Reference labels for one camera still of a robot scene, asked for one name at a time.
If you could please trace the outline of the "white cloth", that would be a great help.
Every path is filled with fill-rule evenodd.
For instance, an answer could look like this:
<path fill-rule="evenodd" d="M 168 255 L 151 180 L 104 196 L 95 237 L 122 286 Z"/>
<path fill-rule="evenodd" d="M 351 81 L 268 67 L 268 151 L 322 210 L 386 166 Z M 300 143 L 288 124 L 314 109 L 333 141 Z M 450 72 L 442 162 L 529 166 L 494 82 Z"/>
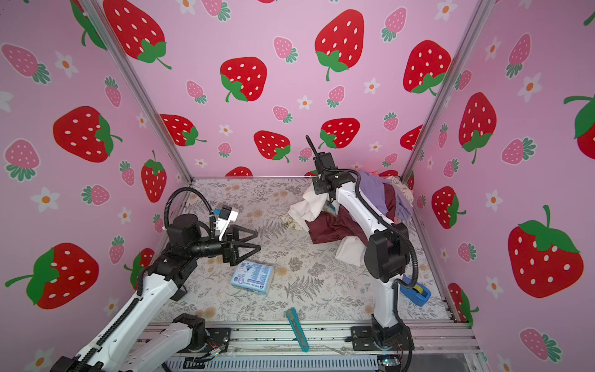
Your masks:
<path fill-rule="evenodd" d="M 309 186 L 302 195 L 302 201 L 293 204 L 287 214 L 301 225 L 303 231 L 309 233 L 306 222 L 313 222 L 323 212 L 327 201 L 328 195 L 316 195 L 314 188 Z M 339 241 L 336 259 L 362 268 L 365 250 L 366 246 L 358 237 L 345 237 Z"/>

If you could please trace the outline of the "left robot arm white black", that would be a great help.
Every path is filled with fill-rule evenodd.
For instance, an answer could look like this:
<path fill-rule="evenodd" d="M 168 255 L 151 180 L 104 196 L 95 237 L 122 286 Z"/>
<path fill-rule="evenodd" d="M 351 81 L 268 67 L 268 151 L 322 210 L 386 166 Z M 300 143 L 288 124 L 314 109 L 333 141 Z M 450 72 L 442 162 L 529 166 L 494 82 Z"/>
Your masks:
<path fill-rule="evenodd" d="M 205 205 L 209 221 L 203 223 L 191 213 L 175 218 L 170 207 L 185 192 L 196 195 Z M 188 347 L 200 347 L 208 340 L 202 318 L 183 314 L 167 329 L 163 341 L 153 340 L 147 354 L 131 357 L 136 340 L 168 301 L 177 301 L 187 294 L 185 282 L 201 258 L 220 256 L 235 267 L 260 252 L 251 240 L 257 231 L 237 226 L 239 213 L 223 206 L 212 208 L 204 195 L 192 187 L 172 193 L 164 209 L 164 231 L 168 243 L 161 255 L 137 275 L 136 292 L 124 309 L 74 357 L 62 356 L 51 367 L 53 371 L 152 371 L 169 357 Z"/>

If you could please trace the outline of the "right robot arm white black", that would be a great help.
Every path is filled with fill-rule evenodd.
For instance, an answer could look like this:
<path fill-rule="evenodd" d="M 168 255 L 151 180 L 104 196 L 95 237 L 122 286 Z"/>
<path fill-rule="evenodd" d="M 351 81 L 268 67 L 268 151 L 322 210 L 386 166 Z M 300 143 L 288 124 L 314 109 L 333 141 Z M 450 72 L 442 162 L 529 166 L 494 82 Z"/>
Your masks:
<path fill-rule="evenodd" d="M 337 201 L 367 237 L 364 264 L 380 285 L 371 317 L 373 342 L 381 350 L 394 347 L 403 336 L 412 343 L 411 331 L 398 315 L 400 289 L 413 289 L 418 283 L 418 257 L 407 227 L 382 215 L 362 193 L 359 172 L 336 167 L 331 153 L 314 152 L 314 163 L 318 173 L 313 180 L 315 193 Z"/>

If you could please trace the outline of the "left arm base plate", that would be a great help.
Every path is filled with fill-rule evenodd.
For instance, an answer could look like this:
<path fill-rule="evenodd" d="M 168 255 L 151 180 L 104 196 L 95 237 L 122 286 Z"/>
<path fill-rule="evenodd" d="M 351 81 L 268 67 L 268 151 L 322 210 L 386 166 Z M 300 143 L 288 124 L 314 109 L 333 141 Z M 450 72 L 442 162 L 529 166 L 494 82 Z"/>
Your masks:
<path fill-rule="evenodd" d="M 194 333 L 190 345 L 180 350 L 180 353 L 207 354 L 212 350 L 226 353 L 229 348 L 231 333 L 231 328 L 208 327 L 205 331 Z"/>

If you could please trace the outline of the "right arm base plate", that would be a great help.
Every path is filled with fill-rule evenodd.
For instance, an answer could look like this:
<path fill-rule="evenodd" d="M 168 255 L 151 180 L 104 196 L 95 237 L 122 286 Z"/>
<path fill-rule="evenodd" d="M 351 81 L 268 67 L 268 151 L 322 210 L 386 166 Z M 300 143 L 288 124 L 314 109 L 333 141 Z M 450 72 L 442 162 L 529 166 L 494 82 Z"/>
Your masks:
<path fill-rule="evenodd" d="M 344 339 L 355 351 L 410 351 L 415 349 L 408 328 L 396 325 L 390 328 L 353 326 Z"/>

